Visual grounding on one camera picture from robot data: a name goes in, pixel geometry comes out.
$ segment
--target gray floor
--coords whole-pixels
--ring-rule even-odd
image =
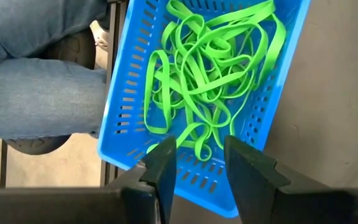
[[[358,1],[314,0],[266,153],[333,187],[358,187]],[[95,141],[77,135],[57,152],[9,155],[8,185],[98,185]],[[172,223],[240,223],[175,198]]]

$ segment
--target green rubber band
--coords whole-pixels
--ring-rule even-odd
[[[284,45],[285,26],[274,14],[273,0],[209,21],[204,21],[203,16],[192,13],[177,0],[168,2],[167,11],[179,22],[166,26],[161,37],[163,50],[156,50],[150,56],[144,122],[151,133],[167,134],[177,110],[184,109],[187,125],[177,139],[177,147],[192,148],[197,159],[207,161],[212,156],[209,138],[213,136],[223,149],[219,129],[228,125],[230,134],[235,135],[237,115],[245,107],[250,93],[258,89],[273,70]],[[262,21],[276,24],[270,44],[267,32],[259,25]],[[189,31],[183,34],[185,27]],[[260,36],[257,46],[251,39],[254,32]],[[240,45],[236,39],[238,35],[244,36]],[[162,65],[155,69],[158,60]],[[242,100],[234,114],[225,105],[228,99]],[[151,126],[147,122],[151,102],[162,110],[165,127]],[[195,122],[195,116],[202,122]],[[156,145],[151,145],[147,152]]]

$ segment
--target blue jeans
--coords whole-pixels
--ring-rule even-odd
[[[99,128],[105,70],[26,58],[106,14],[106,0],[0,0],[0,138]]]

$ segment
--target slotted basket wall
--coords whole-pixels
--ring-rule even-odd
[[[112,75],[104,112],[98,152],[102,159],[122,169],[130,169],[145,156],[146,149],[166,136],[150,134],[143,122],[144,83],[151,52],[160,49],[164,27],[174,17],[165,6],[168,0],[130,0],[121,45]],[[194,13],[206,20],[243,9],[261,0],[183,0]],[[237,117],[237,137],[262,150],[292,57],[306,18],[310,0],[275,0],[276,15],[285,24],[287,39],[276,68],[266,82],[255,92]],[[271,37],[275,27],[262,24]],[[161,124],[161,113],[152,106],[148,119]],[[170,134],[178,135],[186,125],[180,112],[173,122]],[[188,148],[177,151],[177,181],[175,193],[224,217],[236,217],[238,211],[224,166],[223,151],[214,142],[213,158],[200,162]]]

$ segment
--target jeans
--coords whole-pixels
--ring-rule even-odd
[[[0,0],[0,138],[99,128],[105,70],[26,58],[106,14],[106,0]]]

